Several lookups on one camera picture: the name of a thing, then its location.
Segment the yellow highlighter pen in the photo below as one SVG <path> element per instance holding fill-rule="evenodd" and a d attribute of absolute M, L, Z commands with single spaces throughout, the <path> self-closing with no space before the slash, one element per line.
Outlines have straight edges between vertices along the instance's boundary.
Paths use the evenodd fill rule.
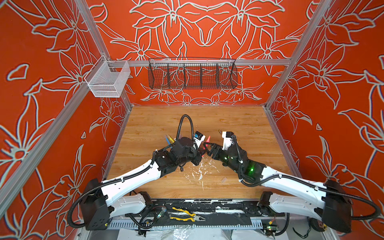
<path fill-rule="evenodd" d="M 170 135 L 167 135 L 167 138 L 168 138 L 170 144 L 174 144 L 175 143 L 175 140 Z"/>

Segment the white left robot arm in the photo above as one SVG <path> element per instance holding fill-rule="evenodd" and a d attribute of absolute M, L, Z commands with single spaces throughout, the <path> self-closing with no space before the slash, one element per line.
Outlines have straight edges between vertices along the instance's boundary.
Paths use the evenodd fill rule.
<path fill-rule="evenodd" d="M 111 180 L 89 181 L 68 210 L 68 225 L 74 229 L 100 230 L 116 212 L 114 204 L 124 195 L 176 169 L 183 170 L 189 162 L 198 166 L 203 155 L 199 147 L 205 136 L 192 131 L 191 137 L 180 137 L 184 119 L 190 121 L 191 117 L 187 114 L 181 116 L 175 142 L 153 151 L 152 158 L 143 165 Z"/>

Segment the pink highlighter pen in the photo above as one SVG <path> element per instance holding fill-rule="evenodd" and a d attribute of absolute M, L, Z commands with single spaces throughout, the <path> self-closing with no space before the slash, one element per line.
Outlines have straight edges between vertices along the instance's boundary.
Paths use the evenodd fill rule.
<path fill-rule="evenodd" d="M 209 149 L 210 139 L 211 139 L 211 136 L 208 136 L 208 138 L 203 142 L 204 152 L 209 157 L 211 156 L 211 150 Z"/>

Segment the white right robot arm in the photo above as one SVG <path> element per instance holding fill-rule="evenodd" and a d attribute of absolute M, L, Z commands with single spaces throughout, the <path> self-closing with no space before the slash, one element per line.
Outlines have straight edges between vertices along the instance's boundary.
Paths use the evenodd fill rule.
<path fill-rule="evenodd" d="M 244 186 L 263 186 L 287 193 L 282 196 L 264 192 L 259 208 L 266 214 L 306 216 L 341 233 L 352 231 L 352 221 L 374 220 L 381 214 L 381 209 L 373 201 L 347 194 L 335 181 L 321 183 L 304 180 L 250 160 L 235 135 L 224 136 L 221 146 L 214 143 L 204 143 L 203 146 L 212 159 L 232 169 Z"/>

